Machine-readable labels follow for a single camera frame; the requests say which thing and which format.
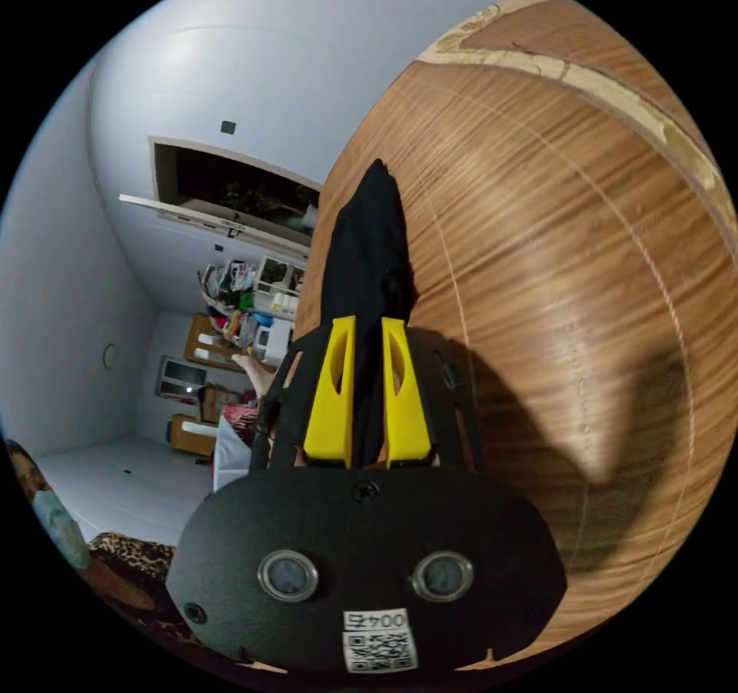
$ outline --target face mask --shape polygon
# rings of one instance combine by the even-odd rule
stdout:
[[[77,522],[53,491],[37,491],[33,510],[66,561],[78,570],[86,570],[91,563],[87,542]]]

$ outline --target qr code label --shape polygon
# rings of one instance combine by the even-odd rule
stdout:
[[[403,608],[347,611],[344,627],[344,658],[349,672],[399,672],[417,668],[413,633]]]

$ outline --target wood grain surface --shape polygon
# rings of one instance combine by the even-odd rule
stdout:
[[[510,0],[435,42],[349,141],[298,335],[319,323],[336,214],[377,157],[407,217],[411,324],[457,359],[487,469],[540,509],[567,566],[558,612],[513,661],[629,604],[708,501],[738,422],[738,221],[640,54],[576,2]]]

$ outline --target leopard print fabric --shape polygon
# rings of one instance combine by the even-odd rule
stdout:
[[[88,548],[93,558],[148,593],[156,608],[146,611],[106,598],[107,603],[138,627],[164,634],[177,642],[203,646],[182,620],[165,587],[174,547],[106,532],[89,542]]]

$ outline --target black cloth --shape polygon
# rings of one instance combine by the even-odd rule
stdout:
[[[376,462],[384,442],[382,317],[407,323],[416,300],[400,192],[377,159],[338,213],[321,296],[321,324],[357,319],[355,468]]]

